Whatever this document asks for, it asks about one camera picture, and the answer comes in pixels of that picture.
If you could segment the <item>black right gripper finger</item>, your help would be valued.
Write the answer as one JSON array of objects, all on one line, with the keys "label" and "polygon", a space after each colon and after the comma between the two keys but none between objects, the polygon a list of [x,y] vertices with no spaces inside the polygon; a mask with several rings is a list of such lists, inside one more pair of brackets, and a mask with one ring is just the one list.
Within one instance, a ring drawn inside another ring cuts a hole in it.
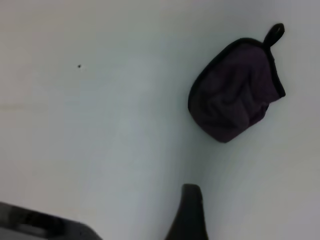
[{"label": "black right gripper finger", "polygon": [[175,218],[165,237],[167,240],[207,240],[203,196],[196,184],[184,184]]}]

